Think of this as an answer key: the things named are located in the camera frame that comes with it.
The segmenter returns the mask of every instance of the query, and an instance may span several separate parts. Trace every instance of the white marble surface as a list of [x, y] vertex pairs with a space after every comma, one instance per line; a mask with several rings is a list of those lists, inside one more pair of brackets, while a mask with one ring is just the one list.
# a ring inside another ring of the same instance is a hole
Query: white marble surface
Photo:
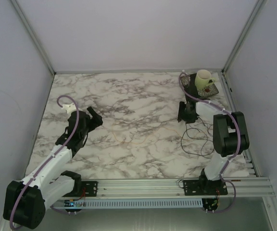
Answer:
[[[55, 77], [37, 141], [26, 173], [29, 174], [50, 153], [64, 132], [68, 115], [56, 104], [62, 94], [73, 97], [80, 108], [92, 106], [103, 117], [103, 126], [91, 132], [86, 146], [65, 165], [84, 179], [138, 179], [198, 177], [212, 155], [190, 155], [180, 147], [185, 124], [177, 122], [179, 101], [185, 97], [178, 86], [179, 73], [121, 73], [57, 75]], [[220, 93], [211, 99], [228, 108], [217, 73]], [[206, 132], [203, 124], [192, 124]], [[190, 136], [203, 137], [195, 130]], [[185, 149], [199, 154], [205, 141], [184, 141]], [[208, 142], [203, 154], [212, 150]], [[225, 176], [246, 177], [243, 155], [228, 167]]]

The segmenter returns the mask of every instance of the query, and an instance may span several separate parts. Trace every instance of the cup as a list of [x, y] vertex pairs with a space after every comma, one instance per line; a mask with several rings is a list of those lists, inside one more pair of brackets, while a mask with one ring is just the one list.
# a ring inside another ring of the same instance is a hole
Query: cup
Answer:
[[197, 90], [201, 90], [209, 85], [214, 84], [215, 78], [211, 78], [211, 73], [207, 70], [199, 70], [195, 77], [195, 86]]

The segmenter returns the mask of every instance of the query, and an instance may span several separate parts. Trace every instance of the mug handle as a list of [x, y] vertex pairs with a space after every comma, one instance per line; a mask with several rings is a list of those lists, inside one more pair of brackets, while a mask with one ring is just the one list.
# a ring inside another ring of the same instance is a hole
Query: mug handle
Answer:
[[210, 80], [212, 80], [212, 82], [211, 82], [211, 83], [208, 83], [208, 84], [206, 85], [206, 87], [208, 87], [208, 86], [210, 86], [210, 85], [212, 85], [212, 84], [215, 83], [215, 78], [210, 78]]

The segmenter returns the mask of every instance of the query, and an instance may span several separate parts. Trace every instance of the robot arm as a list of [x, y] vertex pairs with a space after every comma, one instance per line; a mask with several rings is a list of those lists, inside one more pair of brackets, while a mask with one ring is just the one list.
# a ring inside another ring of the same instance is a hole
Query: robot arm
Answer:
[[[221, 170], [227, 163], [230, 157], [233, 156], [237, 147], [237, 133], [231, 118], [210, 104], [197, 102], [196, 113], [203, 116], [214, 124], [213, 144], [217, 154], [213, 155], [211, 162], [204, 169], [204, 173], [208, 180], [220, 180]], [[249, 148], [249, 136], [244, 120], [244, 115], [241, 112], [231, 113], [235, 118], [241, 137], [241, 145], [238, 154]]]
[[28, 176], [20, 182], [12, 181], [6, 190], [3, 217], [10, 220], [15, 202], [26, 188], [15, 210], [13, 222], [30, 229], [36, 228], [42, 221], [45, 211], [59, 198], [67, 193], [76, 193], [81, 189], [81, 176], [73, 172], [62, 172], [63, 166], [85, 145], [88, 133], [103, 124], [102, 117], [91, 107], [87, 109], [92, 118], [83, 111], [79, 111], [78, 126], [70, 141], [56, 154], [72, 133], [76, 123], [76, 112], [70, 105], [67, 109], [71, 113], [69, 126], [65, 133], [58, 138], [49, 156]]

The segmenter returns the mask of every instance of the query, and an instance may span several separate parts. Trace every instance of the aluminum frame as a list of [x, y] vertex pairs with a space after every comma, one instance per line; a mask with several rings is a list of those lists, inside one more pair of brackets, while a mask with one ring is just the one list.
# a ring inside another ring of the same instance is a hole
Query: aluminum frame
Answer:
[[[236, 187], [237, 197], [275, 197], [268, 177], [237, 177], [225, 178], [231, 180]], [[210, 195], [185, 196], [180, 179], [112, 179], [97, 180], [97, 197], [88, 199], [151, 199], [151, 198], [213, 198]], [[233, 197], [233, 187], [227, 183], [228, 195]], [[78, 199], [76, 197], [62, 197], [61, 200]]]
[[[197, 72], [203, 68], [184, 69], [185, 72]], [[211, 72], [221, 72], [221, 69], [208, 69]], [[76, 74], [105, 74], [105, 73], [157, 73], [157, 72], [181, 72], [181, 69], [140, 69], [140, 70], [107, 70], [107, 71], [57, 71], [57, 75]]]
[[268, 0], [258, 0], [256, 5], [254, 6], [254, 9], [252, 10], [252, 13], [246, 22], [236, 45], [234, 46], [234, 49], [232, 50], [231, 54], [228, 57], [228, 60], [226, 61], [224, 67], [223, 67], [223, 73], [228, 71], [232, 63], [234, 62], [236, 56], [238, 55], [240, 48], [242, 47], [247, 35], [249, 34], [250, 29], [252, 28], [255, 20], [257, 19], [257, 16], [259, 15], [260, 11], [262, 10], [263, 6], [267, 3]]
[[41, 42], [36, 35], [35, 31], [33, 30], [32, 26], [30, 25], [27, 17], [24, 15], [20, 5], [18, 4], [17, 0], [9, 0], [9, 2], [12, 4], [14, 10], [16, 11], [17, 15], [19, 16], [24, 28], [27, 30], [28, 34], [30, 35], [36, 49], [38, 50], [40, 57], [42, 58], [43, 62], [47, 66], [49, 72], [54, 77], [56, 72], [53, 69], [52, 63], [50, 62], [48, 55], [46, 51], [44, 50], [43, 46], [41, 45]]
[[264, 206], [273, 230], [277, 231], [277, 199], [263, 197]]

